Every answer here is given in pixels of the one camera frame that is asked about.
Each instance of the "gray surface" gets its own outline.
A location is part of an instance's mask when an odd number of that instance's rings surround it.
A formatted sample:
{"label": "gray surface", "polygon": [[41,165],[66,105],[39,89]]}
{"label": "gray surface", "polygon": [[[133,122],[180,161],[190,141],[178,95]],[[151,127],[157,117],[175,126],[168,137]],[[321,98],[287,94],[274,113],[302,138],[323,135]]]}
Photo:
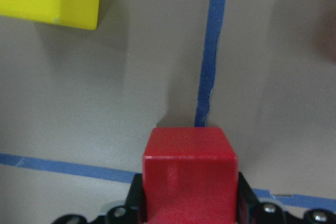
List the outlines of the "gray surface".
{"label": "gray surface", "polygon": [[[227,0],[209,117],[254,187],[336,198],[335,0]],[[208,0],[102,0],[83,31],[0,17],[0,152],[141,171],[152,128],[192,126]],[[128,185],[0,166],[0,222],[49,223]]]}

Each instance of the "top face of red cube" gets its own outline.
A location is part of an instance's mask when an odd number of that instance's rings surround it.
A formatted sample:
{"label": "top face of red cube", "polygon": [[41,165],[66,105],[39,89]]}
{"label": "top face of red cube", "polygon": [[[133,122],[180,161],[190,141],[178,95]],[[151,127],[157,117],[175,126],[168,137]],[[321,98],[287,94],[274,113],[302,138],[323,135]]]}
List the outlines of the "top face of red cube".
{"label": "top face of red cube", "polygon": [[144,152],[145,159],[236,159],[221,128],[155,128]]}

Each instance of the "blue tape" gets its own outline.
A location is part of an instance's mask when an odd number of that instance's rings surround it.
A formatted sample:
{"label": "blue tape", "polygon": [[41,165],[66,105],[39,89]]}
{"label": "blue tape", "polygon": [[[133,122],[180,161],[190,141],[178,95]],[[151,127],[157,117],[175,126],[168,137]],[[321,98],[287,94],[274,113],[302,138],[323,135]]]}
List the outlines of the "blue tape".
{"label": "blue tape", "polygon": [[259,198],[276,199],[286,206],[302,207],[302,208],[323,208],[332,212],[336,212],[336,199],[328,199],[314,196],[306,196],[293,194],[289,196],[272,195],[269,190],[253,189]]}
{"label": "blue tape", "polygon": [[[134,172],[128,172],[125,170],[81,165],[61,161],[52,161],[48,159],[34,157],[23,157],[4,153],[0,153],[0,164],[54,173],[64,173],[83,177],[106,179],[124,183],[131,183],[133,176],[136,174]],[[262,189],[254,189],[254,192],[259,198],[276,199],[287,206],[303,208],[324,208],[330,211],[336,211],[336,199],[327,199],[299,194],[294,194],[286,197],[273,196],[268,190]]]}
{"label": "blue tape", "polygon": [[134,172],[0,153],[0,164],[131,183]]}
{"label": "blue tape", "polygon": [[225,0],[210,0],[203,51],[195,127],[204,127],[210,109],[210,95],[215,83],[217,43],[224,18]]}

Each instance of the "red cube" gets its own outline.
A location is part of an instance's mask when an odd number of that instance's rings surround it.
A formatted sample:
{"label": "red cube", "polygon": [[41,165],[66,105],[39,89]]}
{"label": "red cube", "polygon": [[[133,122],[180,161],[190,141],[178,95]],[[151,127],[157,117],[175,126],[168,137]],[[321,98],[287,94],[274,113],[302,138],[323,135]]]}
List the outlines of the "red cube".
{"label": "red cube", "polygon": [[237,156],[220,128],[155,128],[143,154],[148,224],[234,224]]}

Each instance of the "screw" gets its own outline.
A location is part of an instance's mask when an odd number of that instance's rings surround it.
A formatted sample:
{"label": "screw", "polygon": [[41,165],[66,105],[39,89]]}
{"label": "screw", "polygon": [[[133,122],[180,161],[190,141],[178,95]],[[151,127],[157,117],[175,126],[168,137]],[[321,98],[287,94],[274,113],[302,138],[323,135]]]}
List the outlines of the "screw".
{"label": "screw", "polygon": [[66,224],[78,224],[79,222],[80,219],[77,216],[74,216],[70,220],[68,220]]}
{"label": "screw", "polygon": [[116,218],[122,217],[126,214],[126,209],[123,207],[118,207],[115,211],[114,211],[114,216]]}
{"label": "screw", "polygon": [[324,212],[321,212],[321,211],[313,212],[313,218],[314,218],[314,220],[319,221],[319,222],[326,222],[327,221],[327,215]]}
{"label": "screw", "polygon": [[276,206],[271,203],[264,204],[264,211],[273,214],[277,210]]}

